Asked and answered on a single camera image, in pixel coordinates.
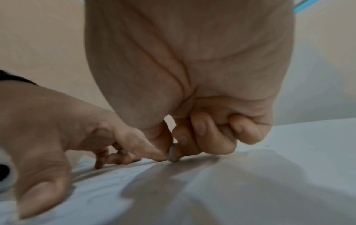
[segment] black circle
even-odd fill
[[[5,180],[10,174],[10,168],[7,165],[0,164],[0,181]]]

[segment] black sleeve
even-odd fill
[[[12,74],[7,73],[6,71],[0,70],[0,82],[5,81],[5,80],[15,80],[15,81],[21,81],[21,82],[26,82],[26,83],[31,83],[33,85],[37,85],[36,83],[27,80],[23,77],[18,77]]]

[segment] white table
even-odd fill
[[[355,225],[356,118],[277,126],[239,154],[138,162],[85,174],[25,224]],[[0,201],[0,224],[14,219]]]

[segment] blue object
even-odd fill
[[[319,0],[309,0],[305,3],[303,3],[302,5],[298,6],[295,10],[294,13],[300,13],[301,11],[303,11],[306,8],[309,8],[310,6],[314,5],[315,3],[317,3]]]

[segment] skin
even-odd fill
[[[92,74],[160,160],[172,137],[176,158],[266,137],[291,59],[293,1],[86,0],[85,9]]]
[[[11,81],[0,82],[0,96],[0,146],[17,168],[21,219],[47,211],[66,198],[71,180],[67,150],[92,151],[97,169],[106,163],[155,159],[160,152],[115,113],[68,95]],[[108,154],[110,145],[117,154]]]

